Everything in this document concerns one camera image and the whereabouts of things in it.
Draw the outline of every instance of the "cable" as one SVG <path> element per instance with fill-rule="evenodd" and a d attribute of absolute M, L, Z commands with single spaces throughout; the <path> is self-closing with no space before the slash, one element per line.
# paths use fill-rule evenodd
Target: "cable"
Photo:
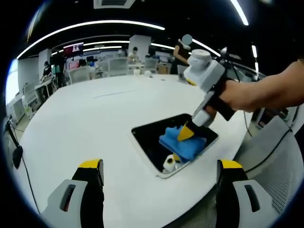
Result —
<path fill-rule="evenodd" d="M 17 128 L 14 128 L 14 130 L 19 131 L 19 132 L 24 132 L 23 130 L 20 130 L 20 129 L 17 129 Z"/>
<path fill-rule="evenodd" d="M 284 135 L 282 136 L 282 138 L 279 140 L 279 142 L 276 144 L 276 146 L 273 148 L 273 150 L 267 155 L 267 157 L 265 157 L 259 164 L 255 165 L 254 167 L 252 167 L 249 170 L 245 171 L 245 173 L 248 173 L 248 172 L 250 172 L 252 170 L 255 170 L 257 167 L 261 166 L 273 154 L 273 152 L 276 150 L 276 148 L 279 146 L 279 144 L 281 143 L 281 141 L 285 138 L 285 136 L 289 132 L 292 132 L 292 130 L 290 128 L 288 129 L 288 131 L 286 131 L 284 133 Z"/>
<path fill-rule="evenodd" d="M 27 166 L 26 166 L 26 164 L 25 164 L 25 162 L 24 162 L 24 159 L 23 159 L 23 156 L 21 157 L 22 158 L 22 160 L 23 160 L 23 164 L 24 164 L 24 167 L 25 167 L 25 171 L 27 172 L 27 176 L 28 176 L 28 183 L 29 183 L 29 187 L 30 187 L 30 191 L 32 192 L 32 196 L 33 196 L 33 199 L 34 199 L 34 202 L 35 202 L 35 205 L 36 205 L 36 208 L 37 208 L 37 211 L 38 211 L 38 213 L 40 214 L 40 211 L 39 211 L 39 208 L 38 208 L 38 205 L 37 205 L 37 202 L 36 202 L 36 199 L 35 199 L 35 195 L 34 195 L 34 192 L 33 192 L 33 188 L 32 188 L 32 185 L 31 185 L 31 183 L 30 183 L 30 179 L 29 179 L 29 172 L 28 172 L 28 169 L 27 169 Z"/>
<path fill-rule="evenodd" d="M 234 68 L 234 65 L 233 65 L 233 62 L 232 62 L 232 61 L 231 61 L 231 65 L 232 65 L 233 71 L 234 71 L 234 73 L 235 73 L 235 75 L 236 75 L 236 77 L 237 77 L 237 79 L 238 79 L 238 82 L 241 82 L 241 80 L 240 80 L 239 77 L 238 77 L 238 73 L 237 73 L 236 69 Z M 252 134 L 250 133 L 250 131 L 249 131 L 249 129 L 248 129 L 245 111 L 243 111 L 243 113 L 244 113 L 244 119 L 245 119 L 245 125 L 246 125 L 247 132 L 248 132 L 248 134 L 252 137 Z"/>
<path fill-rule="evenodd" d="M 17 143 L 19 144 L 19 141 L 18 141 L 18 138 L 17 138 L 17 135 L 16 135 L 15 128 L 14 128 L 14 126 L 13 126 L 13 124 L 12 124 L 11 122 L 9 122 L 9 123 L 10 123 L 10 125 L 12 126 L 12 128 L 13 128 L 13 130 L 14 130 L 14 134 L 15 134 L 16 141 L 17 141 Z M 33 188 L 32 188 L 32 184 L 30 183 L 30 179 L 29 179 L 29 171 L 28 171 L 28 168 L 27 168 L 27 166 L 26 166 L 26 164 L 25 164 L 25 162 L 24 162 L 24 158 L 23 158 L 23 156 L 21 156 L 21 159 L 23 160 L 23 164 L 24 164 L 24 167 L 25 167 L 25 171 L 26 171 L 26 173 L 27 173 L 27 177 L 28 177 L 28 181 L 29 181 L 28 183 L 29 183 L 30 191 L 31 191 L 31 193 L 32 193 L 32 196 L 33 196 L 33 199 L 34 199 L 34 202 L 35 202 L 35 205 L 36 205 L 37 211 L 38 211 L 38 213 L 40 214 L 40 211 L 39 211 L 39 208 L 38 208 L 38 205 L 37 205 L 36 199 L 35 199 L 34 191 L 33 191 Z"/>
<path fill-rule="evenodd" d="M 245 124 L 246 124 L 246 129 L 247 129 L 247 132 L 248 132 L 248 134 L 249 134 L 251 137 L 253 137 L 253 136 L 252 136 L 252 134 L 250 133 L 249 129 L 248 129 L 248 125 L 247 125 L 247 120 L 246 120 L 245 111 L 243 111 L 243 113 L 244 113 L 244 119 L 245 119 Z"/>

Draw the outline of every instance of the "white cup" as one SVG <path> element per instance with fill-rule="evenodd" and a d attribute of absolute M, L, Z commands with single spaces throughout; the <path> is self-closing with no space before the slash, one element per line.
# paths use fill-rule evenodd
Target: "white cup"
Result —
<path fill-rule="evenodd" d="M 141 74 L 141 70 L 140 69 L 134 69 L 133 72 L 134 72 L 135 76 L 139 76 Z"/>

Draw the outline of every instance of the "led light strip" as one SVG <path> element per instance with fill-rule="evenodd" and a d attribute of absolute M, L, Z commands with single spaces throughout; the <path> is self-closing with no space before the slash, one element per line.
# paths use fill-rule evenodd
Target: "led light strip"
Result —
<path fill-rule="evenodd" d="M 68 46 L 65 46 L 65 47 L 63 47 L 63 49 L 65 49 L 65 48 L 69 48 L 69 47 L 72 47 L 72 46 L 75 46 L 75 45 L 81 45 L 81 44 L 84 44 L 83 42 L 81 42 L 81 43 L 77 43 L 77 44 L 70 44 L 70 45 L 68 45 Z"/>
<path fill-rule="evenodd" d="M 101 50 L 101 49 L 110 49 L 110 48 L 122 48 L 122 46 L 109 46 L 109 47 L 94 47 L 94 48 L 88 48 L 84 49 L 84 51 L 93 51 L 93 50 Z"/>
<path fill-rule="evenodd" d="M 167 45 L 162 45 L 162 44 L 154 44 L 154 43 L 151 43 L 152 46 L 156 46 L 156 47 L 163 47 L 163 48 L 167 48 L 167 49 L 172 49 L 174 50 L 175 48 L 174 47 L 170 47 L 170 46 L 167 46 Z"/>
<path fill-rule="evenodd" d="M 220 54 L 218 52 L 216 52 L 215 50 L 211 49 L 210 47 L 208 47 L 207 45 L 197 41 L 196 39 L 192 39 L 192 41 L 202 47 L 204 47 L 205 49 L 207 49 L 208 51 L 211 51 L 213 54 L 220 56 Z"/>
<path fill-rule="evenodd" d="M 249 23 L 248 23 L 247 18 L 245 16 L 241 6 L 239 5 L 238 1 L 237 0 L 230 0 L 230 1 L 233 4 L 234 8 L 236 8 L 237 13 L 239 14 L 240 18 L 242 19 L 243 24 L 248 26 Z"/>
<path fill-rule="evenodd" d="M 256 49 L 256 46 L 252 45 L 251 47 L 252 47 L 253 57 L 257 58 L 257 49 Z"/>
<path fill-rule="evenodd" d="M 257 62 L 255 62 L 255 67 L 256 67 L 256 72 L 258 72 L 258 63 Z"/>
<path fill-rule="evenodd" d="M 94 42 L 94 43 L 84 44 L 84 46 L 94 45 L 94 44 L 112 44 L 112 43 L 124 43 L 124 44 L 128 44 L 130 42 L 129 41 L 123 41 L 123 40 L 101 41 L 101 42 Z"/>
<path fill-rule="evenodd" d="M 48 38 L 48 37 L 50 37 L 52 35 L 55 35 L 55 34 L 57 34 L 59 32 L 63 32 L 63 31 L 68 30 L 68 29 L 73 29 L 73 28 L 80 27 L 80 26 L 85 26 L 85 25 L 96 25 L 96 24 L 107 24 L 107 23 L 141 25 L 141 26 L 146 26 L 146 27 L 150 27 L 150 28 L 154 28 L 154 29 L 156 28 L 156 29 L 160 29 L 160 30 L 165 30 L 165 28 L 161 27 L 161 26 L 152 25 L 152 24 L 143 23 L 143 22 L 131 21 L 131 20 L 97 20 L 97 21 L 89 21 L 89 22 L 84 22 L 84 23 L 79 23 L 79 24 L 67 26 L 65 28 L 61 28 L 59 30 L 51 32 L 50 34 L 47 34 L 46 36 L 44 36 L 44 37 L 36 40 L 34 43 L 32 43 L 26 49 L 24 49 L 17 56 L 17 59 L 19 59 L 24 53 L 26 53 L 28 50 L 30 50 L 32 47 L 34 47 L 36 44 L 40 43 L 41 41 L 45 40 L 46 38 Z"/>

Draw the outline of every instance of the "human arm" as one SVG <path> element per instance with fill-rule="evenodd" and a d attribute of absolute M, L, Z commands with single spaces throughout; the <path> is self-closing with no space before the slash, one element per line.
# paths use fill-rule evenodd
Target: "human arm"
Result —
<path fill-rule="evenodd" d="M 282 73 L 255 83 L 227 81 L 220 98 L 234 110 L 283 108 L 304 103 L 304 63 L 293 62 Z"/>
<path fill-rule="evenodd" d="M 187 60 L 183 56 L 179 55 L 179 50 L 180 50 L 180 46 L 176 45 L 173 51 L 173 56 L 179 59 L 180 61 L 184 62 L 186 65 L 189 65 Z"/>
<path fill-rule="evenodd" d="M 130 54 L 128 55 L 128 61 L 129 61 L 129 62 L 132 62 L 132 63 L 135 63 L 135 56 L 134 56 L 133 53 L 130 53 Z"/>

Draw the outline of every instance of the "white table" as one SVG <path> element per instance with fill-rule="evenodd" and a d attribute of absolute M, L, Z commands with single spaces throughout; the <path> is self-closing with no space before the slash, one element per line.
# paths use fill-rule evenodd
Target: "white table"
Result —
<path fill-rule="evenodd" d="M 83 161 L 104 160 L 104 227 L 159 228 L 202 199 L 216 183 L 218 159 L 233 159 L 246 134 L 243 113 L 210 126 L 219 139 L 195 162 L 161 179 L 143 162 L 131 129 L 182 113 L 192 114 L 204 93 L 173 80 L 117 76 L 57 90 L 38 110 L 21 139 L 40 211 L 50 193 Z M 246 114 L 248 123 L 252 114 Z M 34 206 L 23 163 L 15 172 Z"/>

